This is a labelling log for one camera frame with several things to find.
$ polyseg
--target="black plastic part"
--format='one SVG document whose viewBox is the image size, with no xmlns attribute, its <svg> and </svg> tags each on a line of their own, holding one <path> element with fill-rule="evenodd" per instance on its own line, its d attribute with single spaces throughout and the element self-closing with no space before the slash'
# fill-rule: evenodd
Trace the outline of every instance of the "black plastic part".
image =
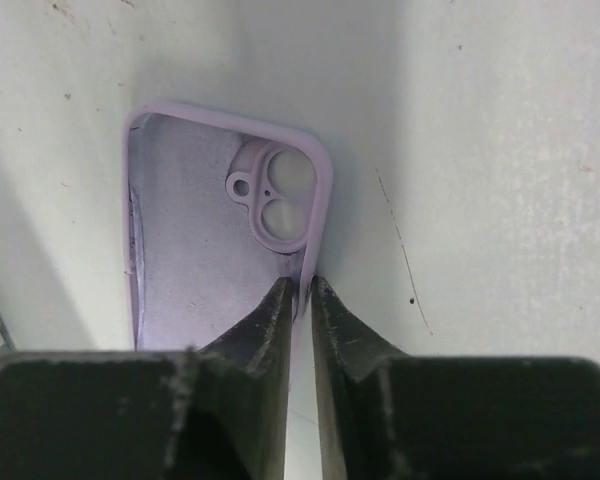
<svg viewBox="0 0 600 480">
<path fill-rule="evenodd" d="M 199 353 L 0 357 L 0 479 L 281 479 L 293 292 Z"/>
<path fill-rule="evenodd" d="M 294 284 L 200 352 L 0 357 L 0 479 L 284 471 Z M 414 358 L 312 285 L 326 479 L 600 479 L 600 367 Z"/>
<path fill-rule="evenodd" d="M 412 358 L 312 286 L 324 478 L 600 478 L 600 367 Z"/>
</svg>

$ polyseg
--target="scratch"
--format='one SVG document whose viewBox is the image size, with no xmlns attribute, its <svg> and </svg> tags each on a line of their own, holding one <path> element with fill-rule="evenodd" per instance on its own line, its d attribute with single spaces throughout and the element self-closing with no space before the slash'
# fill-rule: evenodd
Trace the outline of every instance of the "scratch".
<svg viewBox="0 0 600 480">
<path fill-rule="evenodd" d="M 304 415 L 300 415 L 298 412 L 296 412 L 295 410 L 291 410 L 291 413 L 293 413 L 294 415 L 297 415 L 298 417 L 300 417 L 303 420 L 306 420 L 307 422 L 315 425 L 316 427 L 318 426 L 318 424 L 316 422 L 314 422 L 313 420 L 311 420 L 310 418 L 305 417 Z"/>
<path fill-rule="evenodd" d="M 396 214 L 393 212 L 393 207 L 391 206 L 391 200 L 389 200 L 389 195 L 387 195 L 387 190 L 384 188 L 384 183 L 382 183 L 382 177 L 380 176 L 380 170 L 377 167 L 373 167 L 373 169 L 378 174 L 378 182 L 380 183 L 380 188 L 382 189 L 382 194 L 384 195 L 384 199 L 387 201 L 387 205 L 389 205 L 389 212 L 391 212 L 391 218 L 393 219 L 393 224 L 396 227 L 396 234 L 398 235 L 398 240 L 400 240 L 400 248 L 402 248 L 402 255 L 404 256 L 404 263 L 407 265 L 407 271 L 409 272 L 409 280 L 411 281 L 411 288 L 413 288 L 413 296 L 416 299 L 416 303 L 418 304 L 418 310 L 420 310 L 420 315 L 422 315 L 422 320 L 424 321 L 427 330 L 429 330 L 429 335 L 433 336 L 433 331 L 431 327 L 429 327 L 429 322 L 427 321 L 427 316 L 424 314 L 424 310 L 422 310 L 422 304 L 420 303 L 420 299 L 418 298 L 418 290 L 416 289 L 416 282 L 413 280 L 413 272 L 411 271 L 411 265 L 409 264 L 409 257 L 407 256 L 407 249 L 404 247 L 404 241 L 402 240 L 402 234 L 400 233 L 400 227 L 398 227 L 398 221 L 396 220 Z"/>
<path fill-rule="evenodd" d="M 71 7 L 69 6 L 67 0 L 56 0 L 56 3 L 51 3 L 51 8 L 58 12 L 58 14 L 62 15 L 68 22 L 73 24 L 83 38 L 87 38 L 89 36 L 89 31 L 91 29 L 89 22 L 86 21 L 84 25 L 81 25 L 76 19 L 75 15 L 71 12 Z"/>
</svg>

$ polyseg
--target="white surface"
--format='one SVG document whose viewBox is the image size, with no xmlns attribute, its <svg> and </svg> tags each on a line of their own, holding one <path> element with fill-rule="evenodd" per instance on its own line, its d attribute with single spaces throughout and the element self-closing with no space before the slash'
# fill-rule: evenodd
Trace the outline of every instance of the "white surface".
<svg viewBox="0 0 600 480">
<path fill-rule="evenodd" d="M 0 1 L 0 310 L 18 346 L 128 346 L 120 127 L 163 98 L 323 141 L 320 271 L 399 346 L 600 362 L 600 1 L 55 4 Z M 305 353 L 289 478 L 319 472 Z"/>
</svg>

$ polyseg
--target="phone case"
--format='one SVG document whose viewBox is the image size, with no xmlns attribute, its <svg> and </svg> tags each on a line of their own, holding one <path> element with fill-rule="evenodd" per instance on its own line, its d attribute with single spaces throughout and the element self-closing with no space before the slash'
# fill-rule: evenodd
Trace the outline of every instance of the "phone case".
<svg viewBox="0 0 600 480">
<path fill-rule="evenodd" d="M 333 177 L 314 137 L 159 102 L 131 113 L 123 148 L 136 349 L 204 347 L 281 276 L 303 314 Z"/>
</svg>

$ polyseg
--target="lavender phone case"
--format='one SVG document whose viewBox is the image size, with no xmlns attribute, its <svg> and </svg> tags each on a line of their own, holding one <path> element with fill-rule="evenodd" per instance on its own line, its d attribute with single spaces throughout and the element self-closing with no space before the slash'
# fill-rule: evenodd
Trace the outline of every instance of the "lavender phone case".
<svg viewBox="0 0 600 480">
<path fill-rule="evenodd" d="M 292 154 L 292 162 L 310 161 L 302 192 L 293 178 L 273 178 L 272 167 Z M 280 276 L 295 280 L 295 316 L 303 314 L 333 176 L 315 138 L 161 102 L 129 116 L 124 156 L 137 349 L 207 345 L 250 313 Z M 304 217 L 302 229 L 285 230 L 289 212 Z"/>
</svg>

